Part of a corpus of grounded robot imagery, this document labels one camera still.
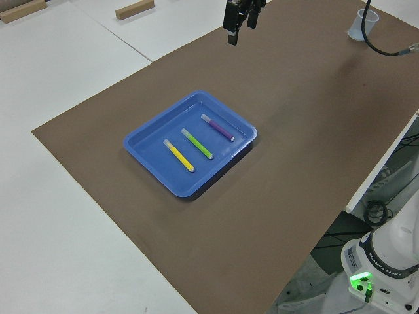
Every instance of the plastic cup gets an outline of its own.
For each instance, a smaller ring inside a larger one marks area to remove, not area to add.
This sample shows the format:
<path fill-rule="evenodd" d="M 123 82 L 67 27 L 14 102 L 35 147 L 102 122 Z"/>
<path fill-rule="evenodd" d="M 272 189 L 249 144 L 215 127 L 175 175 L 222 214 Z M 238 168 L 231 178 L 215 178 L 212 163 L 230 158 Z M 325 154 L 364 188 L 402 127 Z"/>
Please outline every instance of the plastic cup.
<path fill-rule="evenodd" d="M 361 30 L 361 23 L 362 23 L 362 15 L 364 14 L 364 9 L 358 10 L 358 14 L 354 22 L 352 23 L 351 28 L 348 31 L 349 37 L 355 39 L 356 41 L 363 41 L 364 37 L 362 36 Z M 369 34 L 369 32 L 373 29 L 375 23 L 380 19 L 378 14 L 374 11 L 368 10 L 367 18 L 365 19 L 365 33 Z"/>

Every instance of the brown paper mat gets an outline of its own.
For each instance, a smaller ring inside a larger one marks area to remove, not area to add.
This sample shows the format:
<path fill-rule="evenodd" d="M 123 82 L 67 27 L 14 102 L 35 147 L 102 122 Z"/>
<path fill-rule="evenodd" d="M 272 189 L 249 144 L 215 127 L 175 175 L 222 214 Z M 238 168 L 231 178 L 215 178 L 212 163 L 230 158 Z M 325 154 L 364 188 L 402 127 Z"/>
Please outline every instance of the brown paper mat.
<path fill-rule="evenodd" d="M 418 56 L 380 56 L 345 34 L 363 5 L 275 0 L 238 46 L 218 29 L 33 133 L 199 314 L 264 313 L 418 107 Z M 380 17 L 377 46 L 418 38 Z M 184 201 L 122 141 L 197 89 L 259 136 Z"/>

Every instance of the glowing green indicator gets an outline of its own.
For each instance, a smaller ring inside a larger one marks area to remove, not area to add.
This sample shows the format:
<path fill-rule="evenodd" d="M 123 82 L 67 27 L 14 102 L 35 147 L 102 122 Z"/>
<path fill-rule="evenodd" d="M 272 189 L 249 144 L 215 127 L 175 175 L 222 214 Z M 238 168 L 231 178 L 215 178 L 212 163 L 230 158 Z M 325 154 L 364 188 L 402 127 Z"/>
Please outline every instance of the glowing green indicator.
<path fill-rule="evenodd" d="M 358 275 L 351 276 L 350 280 L 351 281 L 357 281 L 357 280 L 360 280 L 360 279 L 363 279 L 363 278 L 369 278 L 369 277 L 371 277 L 371 273 L 366 271 L 365 273 L 359 273 Z"/>

